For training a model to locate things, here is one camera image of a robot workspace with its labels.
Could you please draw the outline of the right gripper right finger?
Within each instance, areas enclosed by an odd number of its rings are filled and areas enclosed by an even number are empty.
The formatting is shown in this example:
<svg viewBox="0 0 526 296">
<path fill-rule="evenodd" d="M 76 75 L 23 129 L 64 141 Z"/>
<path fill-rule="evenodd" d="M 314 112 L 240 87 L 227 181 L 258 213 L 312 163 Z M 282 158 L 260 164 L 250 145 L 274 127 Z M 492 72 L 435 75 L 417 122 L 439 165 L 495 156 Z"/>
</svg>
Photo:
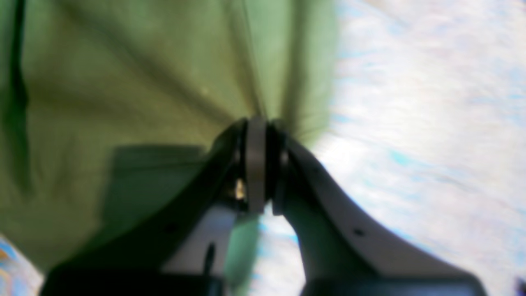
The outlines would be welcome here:
<svg viewBox="0 0 526 296">
<path fill-rule="evenodd" d="M 485 296 L 461 268 L 393 234 L 344 193 L 317 158 L 276 123 L 247 124 L 247 202 L 272 203 L 298 236 L 303 296 Z"/>
</svg>

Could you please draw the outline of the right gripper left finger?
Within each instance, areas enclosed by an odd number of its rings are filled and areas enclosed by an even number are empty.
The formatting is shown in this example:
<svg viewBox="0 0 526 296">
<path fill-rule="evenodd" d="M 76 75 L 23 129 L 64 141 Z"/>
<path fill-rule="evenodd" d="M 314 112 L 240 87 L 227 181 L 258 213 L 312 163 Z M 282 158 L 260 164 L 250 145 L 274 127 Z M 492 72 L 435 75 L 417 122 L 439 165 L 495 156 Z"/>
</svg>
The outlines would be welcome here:
<svg viewBox="0 0 526 296">
<path fill-rule="evenodd" d="M 225 260 L 241 210 L 247 120 L 209 152 L 128 146 L 113 155 L 103 226 L 49 272 L 43 296 L 225 296 Z"/>
</svg>

